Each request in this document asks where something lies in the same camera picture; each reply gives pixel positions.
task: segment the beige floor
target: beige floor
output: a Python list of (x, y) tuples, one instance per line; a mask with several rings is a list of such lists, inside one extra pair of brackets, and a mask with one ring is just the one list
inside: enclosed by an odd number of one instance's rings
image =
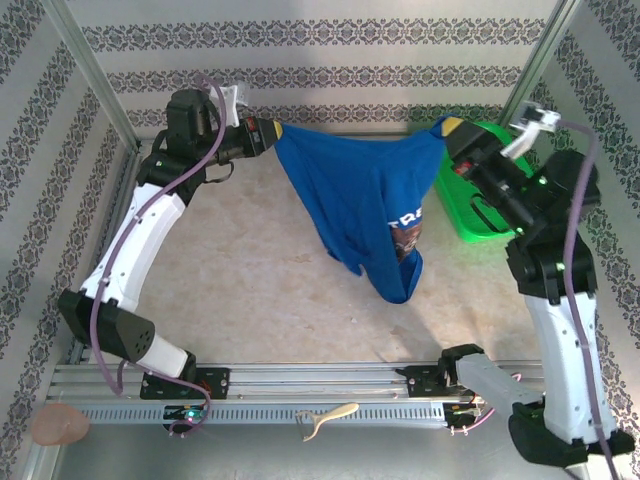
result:
[(435, 360), (467, 342), (539, 358), (505, 242), (463, 243), (435, 191), (423, 209), (422, 278), (408, 304), (388, 304), (325, 253), (273, 151), (238, 161), (231, 180), (199, 188), (136, 313), (199, 362)]

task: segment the blue cloth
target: blue cloth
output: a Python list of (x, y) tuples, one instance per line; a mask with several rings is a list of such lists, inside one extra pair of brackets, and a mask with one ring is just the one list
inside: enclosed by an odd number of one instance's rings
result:
[(409, 300), (422, 273), (414, 247), (444, 156), (441, 121), (394, 142), (283, 125), (275, 145), (329, 254), (356, 275), (362, 265), (388, 302)]

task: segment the wallpaper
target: wallpaper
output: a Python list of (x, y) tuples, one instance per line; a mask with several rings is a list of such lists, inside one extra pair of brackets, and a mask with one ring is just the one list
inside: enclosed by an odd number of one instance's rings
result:
[[(609, 402), (619, 425), (640, 435), (640, 1), (589, 0), (580, 8), (532, 98), (598, 134), (602, 202), (585, 219), (583, 239), (598, 267), (598, 342)], [(581, 134), (538, 142), (585, 151)], [(631, 465), (640, 478), (640, 450)]]
[(41, 5), (0, 2), (0, 479), (18, 475), (92, 266), (124, 147)]
[(141, 137), (196, 72), (251, 86), (243, 113), (398, 133), (495, 119), (555, 0), (69, 0)]

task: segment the metal frame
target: metal frame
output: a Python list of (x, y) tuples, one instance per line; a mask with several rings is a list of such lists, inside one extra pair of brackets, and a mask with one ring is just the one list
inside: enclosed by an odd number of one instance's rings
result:
[(98, 97), (100, 105), (107, 112), (120, 138), (126, 144), (127, 150), (137, 151), (139, 139), (133, 130), (133, 125), (65, 0), (41, 0), (40, 3), (73, 55), (89, 86)]
[(581, 4), (582, 0), (558, 0), (540, 40), (500, 113), (498, 123), (503, 127), (509, 125), (520, 104), (531, 95)]
[[(522, 382), (537, 391), (544, 389), (542, 365), (535, 361), (497, 362), (507, 373), (520, 372)], [(346, 364), (226, 364), (201, 365), (231, 370), (226, 400), (212, 401), (210, 421), (216, 424), (295, 424), (294, 412), (300, 409), (324, 409), (327, 405), (360, 403), (361, 413), (343, 420), (379, 426), (442, 428), (445, 426), (442, 404), (467, 403), (468, 396), (410, 398), (407, 379), (396, 369), (417, 363)], [(115, 373), (116, 365), (110, 368)], [(46, 403), (59, 402), (85, 412), (93, 424), (134, 425), (165, 423), (161, 418), (167, 405), (184, 400), (141, 400), (143, 373), (125, 369), (124, 394), (113, 395), (96, 365), (60, 365), (56, 367)], [(60, 447), (33, 444), (22, 480), (49, 480), (53, 477)]]

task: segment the green container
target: green container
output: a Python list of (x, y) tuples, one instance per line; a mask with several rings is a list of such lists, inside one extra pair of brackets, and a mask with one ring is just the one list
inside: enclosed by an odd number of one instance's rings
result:
[[(513, 138), (511, 134), (499, 125), (487, 122), (477, 122), (476, 125), (489, 130), (495, 134), (505, 145), (511, 143)], [(445, 154), (442, 167), (436, 178), (436, 191), (440, 196), (440, 200), (444, 205), (444, 209), (451, 219), (451, 223), (458, 231), (458, 235), (465, 242), (475, 243), (483, 240), (489, 240), (490, 238), (506, 237), (513, 234), (513, 232), (495, 233), (492, 232), (485, 223), (480, 220), (475, 212), (471, 209), (469, 204), (471, 196), (478, 193), (478, 189), (474, 187), (471, 182), (468, 182), (458, 176), (452, 169), (453, 163), (448, 154)], [(520, 157), (516, 160), (516, 165), (520, 167), (527, 176), (531, 176), (533, 171), (529, 164)], [(498, 230), (504, 230), (508, 227), (503, 218), (498, 212), (489, 207), (482, 207), (482, 212), (486, 215), (491, 223), (493, 223)]]

